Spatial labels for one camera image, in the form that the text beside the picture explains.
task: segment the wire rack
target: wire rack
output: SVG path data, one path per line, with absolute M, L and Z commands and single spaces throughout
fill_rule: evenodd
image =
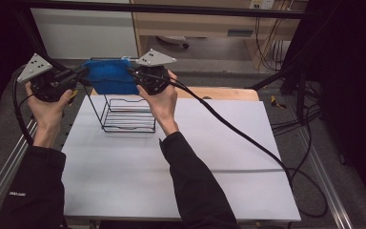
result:
M 101 113 L 96 109 L 91 93 L 88 98 L 105 132 L 109 133 L 154 133 L 155 118 L 148 103 L 138 96 L 105 98 L 105 105 Z

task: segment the hand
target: hand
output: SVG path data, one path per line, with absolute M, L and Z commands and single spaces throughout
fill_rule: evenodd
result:
M 168 74 L 171 77 L 171 81 L 175 82 L 174 80 L 177 79 L 177 76 L 169 70 Z M 174 86 L 169 85 L 162 93 L 155 95 L 148 95 L 139 85 L 137 88 L 139 95 L 150 104 L 151 112 L 165 135 L 168 136 L 174 132 L 178 132 L 179 128 L 174 121 L 174 109 L 177 101 L 177 91 L 174 89 Z
M 26 84 L 26 93 L 32 95 L 30 82 Z M 53 146 L 60 131 L 62 111 L 71 99 L 72 90 L 64 92 L 58 102 L 43 102 L 35 96 L 28 99 L 34 118 L 37 122 L 37 132 L 34 146 L 50 148 Z

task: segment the white panel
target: white panel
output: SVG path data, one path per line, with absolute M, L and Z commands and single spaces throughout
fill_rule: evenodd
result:
M 128 0 L 92 2 L 129 3 Z M 138 57 L 130 12 L 46 9 L 31 12 L 52 58 Z
M 91 97 L 96 109 L 103 96 Z M 278 156 L 262 102 L 209 100 L 221 115 Z M 200 103 L 181 98 L 175 118 L 209 166 L 239 220 L 300 220 L 287 178 L 251 143 Z M 65 214 L 96 219 L 178 219 L 169 165 L 154 134 L 105 133 L 85 98 L 64 145 Z

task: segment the dark background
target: dark background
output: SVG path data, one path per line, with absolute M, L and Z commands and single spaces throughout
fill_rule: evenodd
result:
M 296 89 L 300 69 L 320 82 L 320 105 L 335 143 L 366 185 L 366 1 L 337 2 L 309 1 L 307 10 L 325 16 L 300 23 L 285 59 L 297 71 L 282 91 Z

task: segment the wall outlet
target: wall outlet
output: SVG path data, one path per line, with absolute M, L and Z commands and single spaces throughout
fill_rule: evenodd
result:
M 252 0 L 249 9 L 261 9 L 262 4 L 263 0 Z
M 263 10 L 271 10 L 274 3 L 275 0 L 263 0 L 263 3 L 261 4 L 260 8 Z

